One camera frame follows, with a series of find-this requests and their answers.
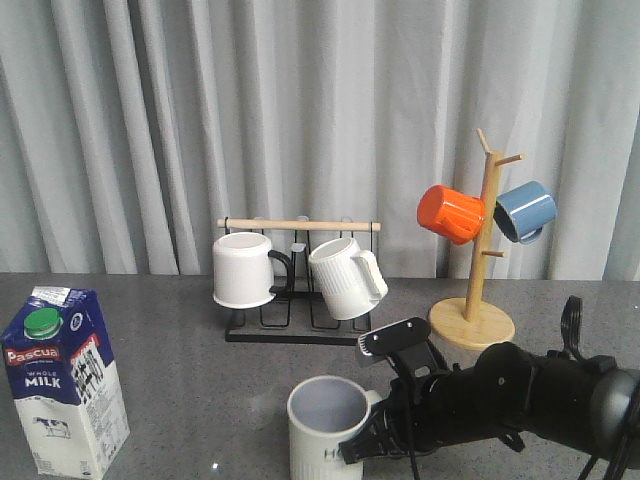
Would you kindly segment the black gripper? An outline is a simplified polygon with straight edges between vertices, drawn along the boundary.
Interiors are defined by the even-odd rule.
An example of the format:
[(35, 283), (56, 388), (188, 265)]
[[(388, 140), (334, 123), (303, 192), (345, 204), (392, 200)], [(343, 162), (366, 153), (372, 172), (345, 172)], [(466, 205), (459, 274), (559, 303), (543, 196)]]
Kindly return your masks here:
[(420, 317), (399, 320), (361, 335), (357, 358), (363, 366), (387, 361), (397, 378), (389, 396), (375, 403), (363, 428), (339, 444), (347, 465), (399, 453), (431, 453), (437, 442), (418, 425), (415, 408), (424, 386), (448, 371), (442, 354), (429, 340), (430, 323)]

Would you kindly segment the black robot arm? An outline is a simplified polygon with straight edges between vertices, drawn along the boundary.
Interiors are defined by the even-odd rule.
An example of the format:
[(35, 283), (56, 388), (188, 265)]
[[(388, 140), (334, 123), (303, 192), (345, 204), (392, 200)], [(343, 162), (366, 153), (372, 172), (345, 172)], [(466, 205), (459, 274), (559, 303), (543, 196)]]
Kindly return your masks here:
[(638, 371), (608, 356), (540, 356), (511, 342), (491, 345), (470, 368), (448, 368), (430, 332), (427, 320), (413, 317), (359, 337), (361, 359), (387, 359), (397, 377), (363, 430), (341, 443), (346, 463), (490, 438), (521, 451), (526, 431), (638, 469)]

